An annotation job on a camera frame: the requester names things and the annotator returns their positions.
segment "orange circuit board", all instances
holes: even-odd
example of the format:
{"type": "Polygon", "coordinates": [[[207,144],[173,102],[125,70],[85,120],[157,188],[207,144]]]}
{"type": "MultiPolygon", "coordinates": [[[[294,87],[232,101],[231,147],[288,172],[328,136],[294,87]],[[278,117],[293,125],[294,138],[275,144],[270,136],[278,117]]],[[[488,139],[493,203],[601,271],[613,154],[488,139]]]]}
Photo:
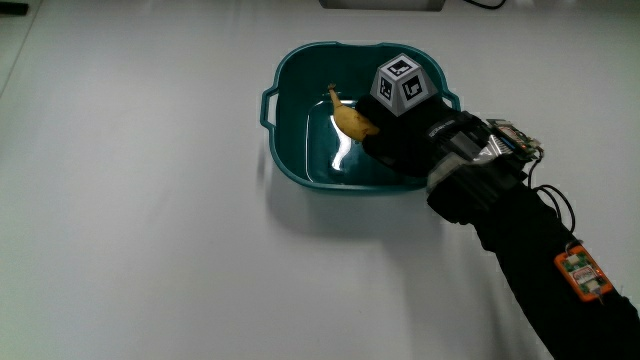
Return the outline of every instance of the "orange circuit board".
{"type": "Polygon", "coordinates": [[[613,290],[611,281],[581,245],[556,256],[554,262],[584,302],[596,299],[602,301],[602,295],[613,290]]]}

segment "white cube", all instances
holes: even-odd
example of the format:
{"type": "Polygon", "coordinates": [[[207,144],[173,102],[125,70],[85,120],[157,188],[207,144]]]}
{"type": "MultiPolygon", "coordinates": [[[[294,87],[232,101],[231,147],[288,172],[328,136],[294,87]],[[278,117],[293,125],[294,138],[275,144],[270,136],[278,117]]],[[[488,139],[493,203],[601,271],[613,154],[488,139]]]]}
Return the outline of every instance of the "white cube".
{"type": "Polygon", "coordinates": [[[422,66],[400,54],[378,68],[371,95],[395,116],[436,94],[438,89],[422,66]]]}

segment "banana stem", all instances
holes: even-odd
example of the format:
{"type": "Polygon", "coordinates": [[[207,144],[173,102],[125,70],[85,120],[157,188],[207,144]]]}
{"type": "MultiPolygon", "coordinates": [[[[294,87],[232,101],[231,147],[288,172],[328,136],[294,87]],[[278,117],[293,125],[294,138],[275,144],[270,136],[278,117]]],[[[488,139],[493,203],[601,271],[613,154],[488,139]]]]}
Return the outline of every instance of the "banana stem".
{"type": "Polygon", "coordinates": [[[333,109],[337,109],[340,106],[344,106],[342,104],[342,102],[340,101],[340,99],[338,98],[338,95],[336,94],[335,89],[336,84],[329,84],[329,95],[331,95],[331,102],[333,103],[333,109]]]}

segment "banana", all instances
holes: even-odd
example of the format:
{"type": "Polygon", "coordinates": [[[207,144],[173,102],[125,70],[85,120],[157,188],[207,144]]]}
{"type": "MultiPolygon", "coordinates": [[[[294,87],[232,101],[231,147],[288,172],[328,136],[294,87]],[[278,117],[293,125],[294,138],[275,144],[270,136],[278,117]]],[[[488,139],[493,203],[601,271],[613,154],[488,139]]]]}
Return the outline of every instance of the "banana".
{"type": "Polygon", "coordinates": [[[380,129],[364,115],[343,105],[334,91],[335,87],[336,84],[329,84],[329,95],[331,95],[331,102],[333,102],[333,119],[338,125],[338,129],[356,141],[362,141],[365,136],[380,132],[380,129]]]}

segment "wire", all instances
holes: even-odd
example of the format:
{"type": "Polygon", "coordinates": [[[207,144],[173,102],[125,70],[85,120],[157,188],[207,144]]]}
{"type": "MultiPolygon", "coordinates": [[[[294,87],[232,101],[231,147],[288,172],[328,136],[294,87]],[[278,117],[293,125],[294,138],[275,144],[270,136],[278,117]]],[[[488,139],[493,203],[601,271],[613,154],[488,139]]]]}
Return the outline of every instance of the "wire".
{"type": "Polygon", "coordinates": [[[560,219],[560,221],[562,221],[562,213],[560,212],[560,205],[558,205],[558,201],[553,196],[553,194],[549,192],[549,190],[547,189],[538,189],[537,191],[542,191],[543,193],[547,194],[547,196],[549,196],[551,201],[553,201],[553,206],[556,208],[556,216],[558,217],[558,219],[560,219]]]}
{"type": "Polygon", "coordinates": [[[500,8],[502,7],[502,5],[504,5],[504,3],[505,3],[507,0],[502,0],[502,2],[500,2],[500,4],[498,4],[498,5],[485,5],[485,4],[477,3],[477,2],[475,2],[475,1],[473,1],[473,0],[464,0],[464,1],[465,1],[465,2],[468,2],[468,3],[469,3],[469,4],[471,4],[471,5],[475,5],[475,6],[481,7],[481,8],[483,8],[483,9],[487,9],[487,10],[498,10],[498,9],[500,9],[500,8]]]}
{"type": "Polygon", "coordinates": [[[573,208],[571,207],[571,204],[569,203],[569,200],[567,200],[567,197],[564,196],[563,193],[560,192],[560,190],[556,189],[555,187],[551,186],[551,185],[540,185],[537,188],[534,188],[533,190],[538,191],[538,189],[542,189],[542,188],[546,188],[546,189],[550,189],[556,192],[556,194],[560,195],[560,197],[562,198],[562,200],[564,201],[564,203],[567,205],[567,209],[569,209],[569,214],[571,215],[571,229],[569,231],[571,231],[573,233],[573,231],[576,229],[576,215],[573,213],[573,208]]]}
{"type": "Polygon", "coordinates": [[[538,153],[540,153],[540,158],[538,158],[538,160],[533,163],[533,166],[531,166],[531,169],[529,169],[529,189],[531,189],[531,175],[533,174],[533,169],[535,169],[536,166],[538,166],[538,164],[540,164],[540,162],[542,162],[542,159],[544,158],[544,150],[542,150],[541,147],[537,147],[536,149],[538,149],[538,153]]]}
{"type": "Polygon", "coordinates": [[[560,195],[560,197],[562,198],[562,200],[564,201],[564,203],[567,205],[567,209],[569,209],[569,214],[571,215],[571,232],[573,233],[573,231],[576,229],[576,215],[573,212],[573,208],[571,207],[571,204],[569,203],[569,200],[566,198],[566,196],[564,196],[564,194],[562,192],[560,192],[560,190],[558,190],[557,188],[548,185],[548,184],[544,184],[544,185],[540,185],[537,186],[535,188],[531,188],[531,177],[533,175],[533,170],[536,168],[536,166],[538,166],[538,164],[540,164],[540,162],[542,162],[542,159],[544,158],[544,150],[542,150],[541,147],[537,147],[536,148],[538,150],[538,152],[540,153],[540,157],[538,158],[538,160],[536,160],[533,163],[533,166],[531,166],[531,169],[529,169],[529,179],[528,179],[528,186],[529,189],[532,189],[533,191],[542,191],[545,194],[547,194],[547,196],[549,196],[551,198],[551,201],[553,201],[553,205],[556,208],[556,214],[558,216],[558,219],[560,219],[560,221],[562,221],[562,214],[560,213],[560,206],[558,205],[558,201],[555,199],[555,197],[553,196],[553,194],[551,194],[551,192],[549,192],[549,190],[553,190],[556,194],[560,195]]]}

